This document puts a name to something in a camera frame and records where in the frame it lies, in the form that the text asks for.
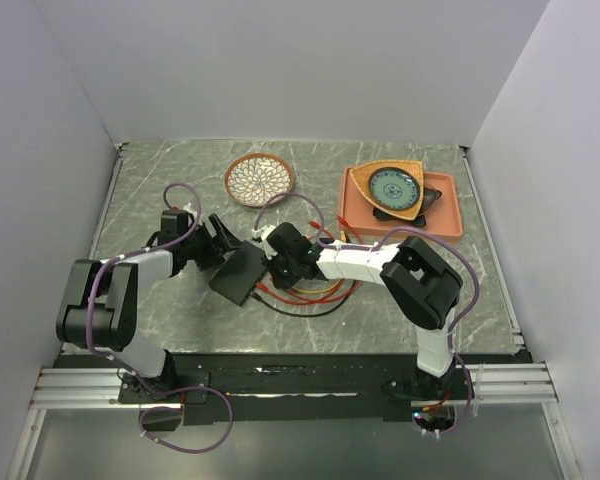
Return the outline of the black network switch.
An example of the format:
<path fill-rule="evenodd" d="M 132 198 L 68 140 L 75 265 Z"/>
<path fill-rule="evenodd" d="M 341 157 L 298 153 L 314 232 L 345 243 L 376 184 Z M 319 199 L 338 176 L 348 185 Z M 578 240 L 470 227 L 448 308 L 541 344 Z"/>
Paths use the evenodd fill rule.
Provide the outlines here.
<path fill-rule="evenodd" d="M 264 258 L 262 249 L 244 242 L 216 272 L 209 282 L 209 288 L 242 307 L 266 273 Z"/>

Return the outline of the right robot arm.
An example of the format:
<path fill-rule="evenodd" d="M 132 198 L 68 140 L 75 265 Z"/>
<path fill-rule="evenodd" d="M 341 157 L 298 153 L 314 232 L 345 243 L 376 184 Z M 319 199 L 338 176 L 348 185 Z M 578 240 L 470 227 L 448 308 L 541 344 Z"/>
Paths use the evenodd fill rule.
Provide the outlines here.
<path fill-rule="evenodd" d="M 383 285 L 417 333 L 417 386 L 436 399 L 452 386 L 447 336 L 459 302 L 460 275 L 424 240 L 409 236 L 383 246 L 340 240 L 312 242 L 289 222 L 253 231 L 278 289 L 305 280 L 351 280 Z"/>

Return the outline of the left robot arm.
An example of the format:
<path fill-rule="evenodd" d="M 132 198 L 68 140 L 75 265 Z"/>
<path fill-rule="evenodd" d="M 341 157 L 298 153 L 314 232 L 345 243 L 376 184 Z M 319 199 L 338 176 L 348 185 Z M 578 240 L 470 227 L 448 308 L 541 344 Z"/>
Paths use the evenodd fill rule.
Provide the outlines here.
<path fill-rule="evenodd" d="M 176 276 L 190 262 L 201 271 L 215 267 L 241 247 L 217 215 L 209 220 L 213 232 L 197 214 L 167 209 L 143 249 L 75 261 L 56 320 L 58 339 L 143 378 L 142 389 L 154 401 L 170 400 L 178 389 L 174 361 L 137 329 L 139 291 Z"/>

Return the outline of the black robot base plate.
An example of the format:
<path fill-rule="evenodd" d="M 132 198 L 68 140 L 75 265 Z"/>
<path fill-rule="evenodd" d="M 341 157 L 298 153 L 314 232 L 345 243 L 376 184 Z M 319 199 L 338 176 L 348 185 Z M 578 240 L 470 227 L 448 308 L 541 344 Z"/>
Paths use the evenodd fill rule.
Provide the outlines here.
<path fill-rule="evenodd" d="M 229 413 L 237 421 L 409 422 L 415 402 L 473 395 L 459 365 L 436 378 L 413 354 L 175 354 L 169 374 L 152 392 L 124 375 L 119 402 L 182 408 L 187 426 Z"/>

